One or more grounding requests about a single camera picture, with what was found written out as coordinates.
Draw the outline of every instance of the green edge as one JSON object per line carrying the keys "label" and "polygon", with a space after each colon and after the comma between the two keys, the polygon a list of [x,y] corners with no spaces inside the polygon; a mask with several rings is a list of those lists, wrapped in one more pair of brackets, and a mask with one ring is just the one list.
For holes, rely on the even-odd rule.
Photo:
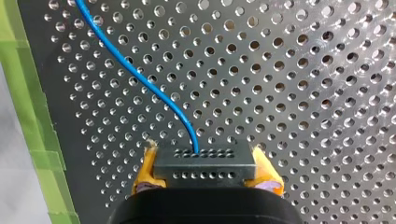
{"label": "green edge", "polygon": [[16,0],[0,0],[0,63],[49,209],[49,217],[55,224],[79,224],[64,175],[64,158]]}

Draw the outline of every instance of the metal panel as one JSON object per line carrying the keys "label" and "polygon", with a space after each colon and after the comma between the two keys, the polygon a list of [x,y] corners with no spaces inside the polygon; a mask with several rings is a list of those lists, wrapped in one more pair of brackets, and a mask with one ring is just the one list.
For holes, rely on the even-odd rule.
{"label": "metal panel", "polygon": [[[187,145],[73,0],[20,9],[82,223],[130,192],[146,139]],[[200,141],[265,149],[310,223],[396,219],[394,1],[90,0],[128,60],[182,106]]]}

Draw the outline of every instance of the hole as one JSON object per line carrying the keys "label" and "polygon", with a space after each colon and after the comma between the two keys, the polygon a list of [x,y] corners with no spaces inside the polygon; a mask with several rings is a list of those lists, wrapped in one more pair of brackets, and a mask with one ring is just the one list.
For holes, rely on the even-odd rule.
{"label": "hole", "polygon": [[235,23],[232,20],[227,20],[224,22],[224,29],[226,31],[232,31],[235,29]]}
{"label": "hole", "polygon": [[300,9],[296,14],[296,18],[298,21],[304,21],[306,18],[308,18],[308,12],[304,9]]}
{"label": "hole", "polygon": [[257,18],[254,17],[254,16],[251,16],[251,17],[249,17],[249,18],[247,19],[247,25],[248,25],[250,28],[256,27],[258,24],[259,24],[259,19],[257,19]]}
{"label": "hole", "polygon": [[298,36],[298,38],[297,38],[297,43],[299,44],[299,45],[304,45],[304,44],[306,44],[306,42],[308,42],[308,36],[307,35],[299,35]]}
{"label": "hole", "polygon": [[320,52],[320,47],[318,47],[318,46],[312,47],[311,54],[316,55],[319,52]]}
{"label": "hole", "polygon": [[276,38],[276,39],[274,40],[274,47],[275,47],[276,49],[278,49],[278,48],[280,48],[280,47],[282,47],[282,46],[283,46],[283,39],[280,38],[280,37]]}
{"label": "hole", "polygon": [[262,93],[262,86],[260,86],[260,85],[254,86],[254,87],[253,87],[253,93],[254,93],[254,94],[260,94],[260,93]]}
{"label": "hole", "polygon": [[227,52],[229,54],[235,53],[236,52],[236,45],[235,44],[229,44],[227,46]]}
{"label": "hole", "polygon": [[236,178],[236,173],[230,172],[230,173],[228,174],[228,178],[230,178],[230,179]]}
{"label": "hole", "polygon": [[251,65],[251,72],[253,74],[258,74],[262,70],[262,67],[258,63]]}
{"label": "hole", "polygon": [[279,82],[275,85],[275,91],[282,92],[284,90],[285,90],[285,85],[283,83]]}
{"label": "hole", "polygon": [[380,74],[373,74],[370,77],[370,81],[374,84],[380,82],[382,80],[382,76]]}
{"label": "hole", "polygon": [[165,52],[163,54],[163,60],[166,62],[170,62],[173,59],[173,54],[171,52]]}
{"label": "hole", "polygon": [[377,49],[376,51],[373,52],[372,58],[376,61],[382,59],[384,57],[385,53],[381,49]]}
{"label": "hole", "polygon": [[246,55],[241,55],[241,57],[239,57],[239,62],[241,62],[241,63],[247,63],[247,62],[248,62],[248,56],[246,56]]}
{"label": "hole", "polygon": [[354,76],[349,76],[346,78],[346,84],[348,86],[353,86],[357,81],[358,81],[358,79]]}
{"label": "hole", "polygon": [[309,107],[309,104],[307,102],[300,102],[298,104],[298,108],[301,111],[305,111]]}
{"label": "hole", "polygon": [[202,33],[204,33],[204,35],[208,35],[213,31],[213,27],[210,23],[206,22],[202,25]]}
{"label": "hole", "polygon": [[180,35],[183,37],[189,36],[191,34],[191,30],[188,26],[182,26],[180,28]]}
{"label": "hole", "polygon": [[332,16],[332,14],[334,14],[334,8],[333,8],[333,7],[326,6],[326,7],[324,7],[324,8],[322,9],[321,14],[322,14],[324,17],[328,18],[328,17]]}
{"label": "hole", "polygon": [[205,49],[205,55],[206,55],[206,57],[210,57],[210,56],[212,56],[213,54],[215,54],[215,49],[214,49],[213,47],[207,47],[207,48]]}
{"label": "hole", "polygon": [[229,73],[232,77],[236,76],[239,72],[239,68],[236,66],[230,67]]}
{"label": "hole", "polygon": [[282,61],[277,61],[275,64],[274,64],[274,68],[275,68],[275,70],[276,71],[282,71],[284,68],[285,68],[285,64],[282,62]]}
{"label": "hole", "polygon": [[322,58],[322,63],[323,63],[324,65],[326,65],[326,66],[329,66],[330,64],[332,64],[332,60],[333,60],[332,56],[326,55],[326,56],[324,56],[324,57]]}
{"label": "hole", "polygon": [[261,12],[261,13],[267,12],[268,9],[269,9],[268,4],[265,4],[265,3],[261,3],[261,4],[260,4],[260,12]]}
{"label": "hole", "polygon": [[238,87],[233,87],[232,89],[231,89],[231,95],[232,96],[237,96],[237,95],[239,95],[241,93],[241,90],[238,88]]}
{"label": "hole", "polygon": [[270,60],[271,57],[272,57],[272,54],[271,54],[270,52],[264,52],[264,54],[262,55],[262,58],[263,58],[265,61]]}
{"label": "hole", "polygon": [[276,111],[277,112],[283,112],[283,111],[285,111],[286,110],[286,106],[284,105],[284,104],[277,104],[276,105]]}
{"label": "hole", "polygon": [[324,100],[324,101],[322,101],[321,107],[322,107],[323,109],[329,109],[330,107],[332,107],[332,101],[327,100],[327,99]]}
{"label": "hole", "polygon": [[302,80],[302,81],[300,81],[299,83],[298,83],[298,89],[300,90],[300,91],[304,91],[307,87],[308,87],[308,82],[307,81],[305,81],[305,80]]}
{"label": "hole", "polygon": [[321,85],[324,89],[327,89],[332,85],[332,80],[330,78],[325,78],[322,80]]}
{"label": "hole", "polygon": [[275,25],[280,24],[283,21],[283,16],[280,13],[274,13],[271,18],[271,22]]}
{"label": "hole", "polygon": [[311,28],[311,30],[316,31],[318,28],[320,28],[320,23],[315,21],[309,27]]}
{"label": "hole", "polygon": [[308,66],[308,60],[306,58],[301,58],[298,62],[297,65],[303,69],[306,68]]}
{"label": "hole", "polygon": [[346,45],[345,44],[337,44],[336,48],[338,51],[342,51],[346,48]]}
{"label": "hole", "polygon": [[140,8],[135,9],[133,15],[135,20],[142,20],[144,17],[143,10]]}
{"label": "hole", "polygon": [[256,51],[257,49],[260,48],[260,43],[256,40],[254,40],[254,41],[250,42],[249,47],[250,47],[251,51]]}
{"label": "hole", "polygon": [[185,13],[187,10],[187,5],[184,2],[179,2],[176,4],[177,13]]}
{"label": "hole", "polygon": [[283,4],[283,6],[285,6],[285,8],[287,8],[287,9],[291,9],[292,7],[294,7],[294,2],[291,0],[288,0],[285,2],[285,4]]}
{"label": "hole", "polygon": [[357,2],[354,2],[354,3],[349,5],[347,10],[349,11],[350,14],[358,13],[361,10],[361,4],[357,3]]}
{"label": "hole", "polygon": [[221,0],[221,3],[224,7],[228,7],[230,4],[233,3],[233,0]]}
{"label": "hole", "polygon": [[213,18],[213,20],[218,20],[218,19],[220,19],[220,17],[221,17],[221,13],[220,13],[219,11],[214,10],[214,11],[212,12],[212,18]]}
{"label": "hole", "polygon": [[113,14],[113,21],[114,21],[114,22],[116,22],[116,23],[121,23],[121,22],[122,22],[122,19],[123,19],[122,14],[120,14],[119,12],[115,12],[115,13]]}
{"label": "hole", "polygon": [[354,98],[349,97],[346,99],[346,103],[345,103],[346,107],[352,107],[355,104],[356,104],[356,100]]}
{"label": "hole", "polygon": [[198,8],[201,10],[207,10],[209,7],[209,0],[199,0],[198,1]]}
{"label": "hole", "polygon": [[359,55],[357,53],[352,52],[346,56],[346,59],[349,63],[354,63],[359,59]]}
{"label": "hole", "polygon": [[352,28],[347,32],[347,37],[349,39],[355,39],[359,36],[361,32],[357,28]]}
{"label": "hole", "polygon": [[374,28],[374,34],[377,36],[383,35],[387,31],[387,27],[385,25],[377,25]]}
{"label": "hole", "polygon": [[323,33],[322,35],[322,39],[324,41],[332,41],[332,39],[334,38],[334,34],[330,31],[326,31],[325,33]]}
{"label": "hole", "polygon": [[169,38],[169,32],[165,29],[161,29],[160,32],[158,33],[158,36],[160,37],[161,40],[166,40]]}
{"label": "hole", "polygon": [[242,7],[237,7],[235,9],[235,15],[236,16],[243,16],[245,14],[245,9]]}
{"label": "hole", "polygon": [[148,21],[147,26],[149,29],[153,29],[155,27],[155,21]]}
{"label": "hole", "polygon": [[190,49],[184,50],[184,57],[186,59],[192,58],[194,56],[194,52]]}
{"label": "hole", "polygon": [[236,116],[241,115],[242,112],[243,112],[243,110],[242,110],[242,108],[239,107],[239,106],[237,106],[236,108],[233,109],[233,114],[236,115]]}
{"label": "hole", "polygon": [[131,23],[126,24],[126,30],[127,30],[128,32],[134,31],[134,25],[131,24]]}
{"label": "hole", "polygon": [[294,49],[288,49],[288,51],[286,51],[286,56],[288,56],[288,58],[293,57],[296,54],[296,51]]}
{"label": "hole", "polygon": [[207,71],[207,75],[210,78],[215,77],[217,74],[218,74],[218,70],[216,70],[215,68],[211,68],[211,69],[209,69],[209,71]]}
{"label": "hole", "polygon": [[176,20],[175,20],[175,18],[170,17],[170,18],[168,19],[168,24],[169,24],[170,26],[176,25]]}
{"label": "hole", "polygon": [[376,3],[375,3],[375,7],[376,7],[378,10],[382,11],[382,10],[384,10],[385,8],[387,8],[388,4],[389,4],[389,0],[378,0],[378,1],[376,1]]}
{"label": "hole", "polygon": [[294,25],[286,25],[285,32],[291,34],[295,31],[296,27]]}
{"label": "hole", "polygon": [[169,73],[168,76],[166,77],[166,79],[168,80],[168,82],[174,82],[177,79],[177,76],[173,73]]}
{"label": "hole", "polygon": [[127,44],[128,44],[128,41],[129,41],[129,39],[128,39],[128,37],[127,37],[126,35],[120,35],[120,37],[119,37],[119,43],[120,43],[121,45],[127,45]]}

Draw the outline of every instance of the blue wire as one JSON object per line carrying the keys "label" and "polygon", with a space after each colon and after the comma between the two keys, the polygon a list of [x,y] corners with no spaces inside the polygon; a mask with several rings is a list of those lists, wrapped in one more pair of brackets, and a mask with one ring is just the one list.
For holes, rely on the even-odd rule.
{"label": "blue wire", "polygon": [[94,23],[90,11],[84,3],[84,0],[76,0],[76,5],[84,17],[85,21],[90,25],[96,36],[103,42],[108,51],[124,66],[131,74],[133,74],[143,85],[149,90],[154,92],[161,100],[163,100],[169,107],[177,114],[181,122],[187,129],[192,141],[192,147],[195,153],[199,153],[198,138],[195,134],[195,130],[192,128],[189,119],[183,113],[183,111],[162,91],[160,91],[155,85],[150,83],[142,74],[140,74],[129,62],[125,60],[125,57],[119,52],[119,50],[107,39],[102,30]]}

